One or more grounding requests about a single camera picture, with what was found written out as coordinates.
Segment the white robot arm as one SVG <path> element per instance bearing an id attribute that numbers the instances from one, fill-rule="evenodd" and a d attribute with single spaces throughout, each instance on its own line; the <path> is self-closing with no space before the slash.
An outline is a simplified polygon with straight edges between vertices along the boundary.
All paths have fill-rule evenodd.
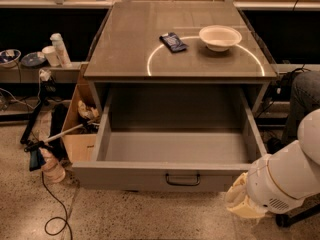
<path id="1" fill-rule="evenodd" d="M 297 139 L 252 163 L 225 195 L 226 209 L 242 218 L 284 214 L 320 193 L 320 110 L 303 118 Z"/>

